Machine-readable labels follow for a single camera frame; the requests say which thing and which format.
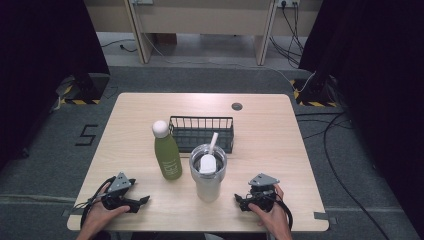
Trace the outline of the green bottle with white cap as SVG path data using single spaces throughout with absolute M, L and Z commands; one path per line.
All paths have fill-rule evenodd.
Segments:
M 156 121 L 152 126 L 154 151 L 162 175 L 167 180 L 176 180 L 182 175 L 182 164 L 178 146 L 171 135 L 168 123 Z

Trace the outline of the black stand base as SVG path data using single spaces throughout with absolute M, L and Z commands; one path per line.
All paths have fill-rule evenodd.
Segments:
M 314 107 L 336 107 L 336 100 L 326 81 L 319 82 L 314 75 L 306 79 L 290 81 L 293 95 L 298 105 Z
M 87 78 L 65 78 L 57 88 L 60 104 L 97 105 L 103 96 L 110 75 L 105 73 L 89 73 Z

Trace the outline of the black wire basket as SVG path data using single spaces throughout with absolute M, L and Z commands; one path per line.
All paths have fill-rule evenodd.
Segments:
M 234 143 L 232 117 L 171 116 L 169 130 L 181 153 L 190 153 L 197 146 L 210 143 L 218 134 L 216 145 L 231 153 Z

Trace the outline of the grey floor tape strip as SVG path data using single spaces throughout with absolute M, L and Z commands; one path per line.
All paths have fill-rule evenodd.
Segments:
M 326 212 L 314 212 L 314 218 L 317 220 L 327 220 L 330 225 L 337 225 L 337 218 L 331 217 Z
M 78 209 L 65 209 L 62 212 L 62 217 L 69 217 L 70 215 L 82 215 L 84 212 L 84 208 Z

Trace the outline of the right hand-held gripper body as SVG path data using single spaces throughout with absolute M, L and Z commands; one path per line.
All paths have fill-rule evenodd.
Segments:
M 275 184 L 279 180 L 264 173 L 260 173 L 249 181 L 251 186 L 247 201 L 257 205 L 261 210 L 269 212 L 277 197 Z

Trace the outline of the beige background desk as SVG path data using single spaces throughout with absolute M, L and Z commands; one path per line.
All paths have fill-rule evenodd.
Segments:
M 256 63 L 265 63 L 269 38 L 307 37 L 323 0 L 279 8 L 277 0 L 83 0 L 98 32 L 131 32 L 147 64 L 152 35 L 219 34 L 253 38 Z

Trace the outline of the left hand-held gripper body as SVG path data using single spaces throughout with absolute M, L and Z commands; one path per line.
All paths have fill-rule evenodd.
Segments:
M 127 205 L 130 207 L 129 213 L 137 213 L 140 207 L 133 204 L 134 200 L 125 197 L 131 187 L 129 179 L 123 172 L 120 172 L 113 178 L 112 183 L 105 191 L 105 195 L 101 198 L 105 208 L 112 210 Z

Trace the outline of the person's left hand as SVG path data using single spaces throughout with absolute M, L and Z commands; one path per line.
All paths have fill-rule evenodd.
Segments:
M 130 207 L 127 205 L 108 210 L 103 205 L 101 198 L 97 197 L 88 211 L 84 224 L 81 227 L 81 232 L 97 233 L 106 227 L 115 217 L 127 213 L 129 210 Z

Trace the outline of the white tumbler with straw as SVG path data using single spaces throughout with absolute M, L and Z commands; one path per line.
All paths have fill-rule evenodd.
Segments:
M 198 197 L 213 202 L 220 195 L 221 182 L 226 174 L 227 155 L 217 145 L 219 134 L 213 133 L 211 142 L 197 146 L 190 155 L 189 167 L 196 184 Z

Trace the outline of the person's right hand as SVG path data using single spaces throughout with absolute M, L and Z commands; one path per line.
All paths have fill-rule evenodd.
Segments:
M 273 208 L 269 212 L 261 210 L 257 205 L 250 203 L 250 210 L 258 217 L 258 226 L 265 227 L 269 232 L 288 232 L 288 217 L 286 211 L 277 203 L 273 204 Z

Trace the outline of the dark curtain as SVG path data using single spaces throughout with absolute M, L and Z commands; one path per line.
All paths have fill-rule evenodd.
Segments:
M 108 72 L 84 0 L 0 0 L 0 169 L 29 144 L 66 77 Z
M 337 79 L 377 168 L 424 240 L 424 0 L 323 0 L 300 66 Z

